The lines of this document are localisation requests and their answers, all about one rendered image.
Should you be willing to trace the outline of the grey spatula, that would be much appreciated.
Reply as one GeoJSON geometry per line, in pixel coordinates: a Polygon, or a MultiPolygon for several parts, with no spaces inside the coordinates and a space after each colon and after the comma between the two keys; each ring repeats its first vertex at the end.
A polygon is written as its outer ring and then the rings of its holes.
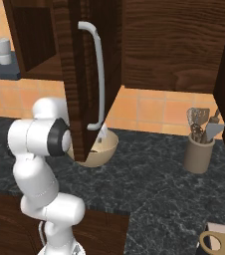
{"type": "Polygon", "coordinates": [[[224,125],[208,123],[206,126],[206,141],[209,142],[215,135],[224,129],[224,125]]]}

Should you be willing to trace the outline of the white flat board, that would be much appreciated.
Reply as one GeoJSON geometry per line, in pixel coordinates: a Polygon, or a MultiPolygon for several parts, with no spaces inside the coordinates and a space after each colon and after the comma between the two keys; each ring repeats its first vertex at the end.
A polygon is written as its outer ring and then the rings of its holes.
{"type": "Polygon", "coordinates": [[[225,234],[225,225],[208,222],[207,230],[225,234]]]}

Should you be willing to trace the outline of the beige utensil pot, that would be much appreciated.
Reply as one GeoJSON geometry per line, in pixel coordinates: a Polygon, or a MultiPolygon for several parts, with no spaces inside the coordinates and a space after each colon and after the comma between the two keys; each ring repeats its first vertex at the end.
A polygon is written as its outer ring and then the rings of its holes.
{"type": "Polygon", "coordinates": [[[183,159],[184,168],[195,174],[204,173],[209,166],[215,139],[209,143],[199,143],[190,134],[183,159]]]}

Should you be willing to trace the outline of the dark wood closed cabinet door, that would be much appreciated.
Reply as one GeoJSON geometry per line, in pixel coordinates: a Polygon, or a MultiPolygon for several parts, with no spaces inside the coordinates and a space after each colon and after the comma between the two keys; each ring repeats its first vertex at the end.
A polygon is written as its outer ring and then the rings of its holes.
{"type": "Polygon", "coordinates": [[[225,0],[123,0],[122,83],[213,92],[225,45],[225,0]]]}

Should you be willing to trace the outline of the dark wood base cabinet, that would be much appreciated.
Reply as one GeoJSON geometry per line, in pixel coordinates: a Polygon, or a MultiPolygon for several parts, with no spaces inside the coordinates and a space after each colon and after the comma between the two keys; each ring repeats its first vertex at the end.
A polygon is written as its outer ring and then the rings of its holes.
{"type": "MultiPolygon", "coordinates": [[[[37,255],[43,245],[39,221],[21,212],[20,196],[0,194],[0,255],[37,255]]],[[[123,255],[128,215],[86,210],[73,227],[87,255],[123,255]]]]}

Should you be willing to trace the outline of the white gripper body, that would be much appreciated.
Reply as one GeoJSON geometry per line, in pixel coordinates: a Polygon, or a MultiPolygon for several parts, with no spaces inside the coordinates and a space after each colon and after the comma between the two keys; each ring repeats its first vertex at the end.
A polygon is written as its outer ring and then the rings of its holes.
{"type": "Polygon", "coordinates": [[[103,124],[102,128],[98,134],[97,142],[101,142],[104,138],[106,138],[108,135],[108,131],[109,130],[108,130],[107,124],[103,124]]]}

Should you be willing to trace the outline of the metal slotted spatula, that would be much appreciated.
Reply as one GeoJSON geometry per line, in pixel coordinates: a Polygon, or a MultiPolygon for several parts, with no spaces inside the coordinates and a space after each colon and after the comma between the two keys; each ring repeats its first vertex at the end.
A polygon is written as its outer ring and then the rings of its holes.
{"type": "Polygon", "coordinates": [[[196,142],[201,142],[203,135],[203,128],[201,126],[208,121],[209,114],[210,110],[203,108],[190,108],[186,112],[191,135],[196,142]]]}

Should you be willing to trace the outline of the beige round basket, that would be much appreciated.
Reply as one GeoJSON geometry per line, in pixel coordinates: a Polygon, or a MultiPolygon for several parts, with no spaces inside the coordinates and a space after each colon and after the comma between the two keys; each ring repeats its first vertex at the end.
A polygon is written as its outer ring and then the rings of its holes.
{"type": "Polygon", "coordinates": [[[118,136],[111,130],[101,142],[95,141],[88,158],[79,165],[85,167],[98,167],[107,163],[114,155],[118,145],[118,136]]]}

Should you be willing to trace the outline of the white cup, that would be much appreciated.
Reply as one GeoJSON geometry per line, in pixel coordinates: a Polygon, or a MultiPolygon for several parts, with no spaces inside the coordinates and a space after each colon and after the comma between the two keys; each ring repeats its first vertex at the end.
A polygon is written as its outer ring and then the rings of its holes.
{"type": "Polygon", "coordinates": [[[0,38],[0,64],[10,65],[12,63],[10,40],[0,38]]]}

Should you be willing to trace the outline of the dark wood open cabinet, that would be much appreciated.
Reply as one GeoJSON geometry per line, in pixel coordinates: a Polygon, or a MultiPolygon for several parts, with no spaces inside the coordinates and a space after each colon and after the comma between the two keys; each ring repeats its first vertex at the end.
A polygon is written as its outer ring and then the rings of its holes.
{"type": "Polygon", "coordinates": [[[53,0],[3,0],[23,79],[63,79],[53,0]]]}

